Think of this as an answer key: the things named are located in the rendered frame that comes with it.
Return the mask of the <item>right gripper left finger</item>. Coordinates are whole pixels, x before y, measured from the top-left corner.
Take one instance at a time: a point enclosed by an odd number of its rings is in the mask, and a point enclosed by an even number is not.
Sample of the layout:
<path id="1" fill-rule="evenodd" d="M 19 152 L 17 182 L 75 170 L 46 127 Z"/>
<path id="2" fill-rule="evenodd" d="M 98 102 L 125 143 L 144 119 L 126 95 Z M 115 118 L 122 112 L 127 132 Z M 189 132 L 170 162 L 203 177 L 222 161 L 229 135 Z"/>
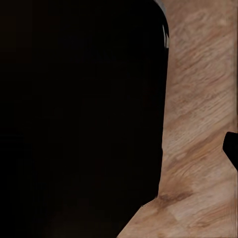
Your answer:
<path id="1" fill-rule="evenodd" d="M 0 190 L 25 152 L 21 132 L 0 137 Z"/>

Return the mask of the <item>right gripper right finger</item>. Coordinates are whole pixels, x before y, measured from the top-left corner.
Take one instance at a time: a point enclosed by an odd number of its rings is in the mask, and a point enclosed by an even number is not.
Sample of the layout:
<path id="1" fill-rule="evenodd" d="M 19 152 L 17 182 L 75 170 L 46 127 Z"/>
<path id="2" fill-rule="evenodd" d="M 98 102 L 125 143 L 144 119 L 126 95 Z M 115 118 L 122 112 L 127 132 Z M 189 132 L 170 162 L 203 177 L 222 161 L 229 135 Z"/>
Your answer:
<path id="1" fill-rule="evenodd" d="M 223 150 L 238 171 L 238 133 L 227 132 Z"/>

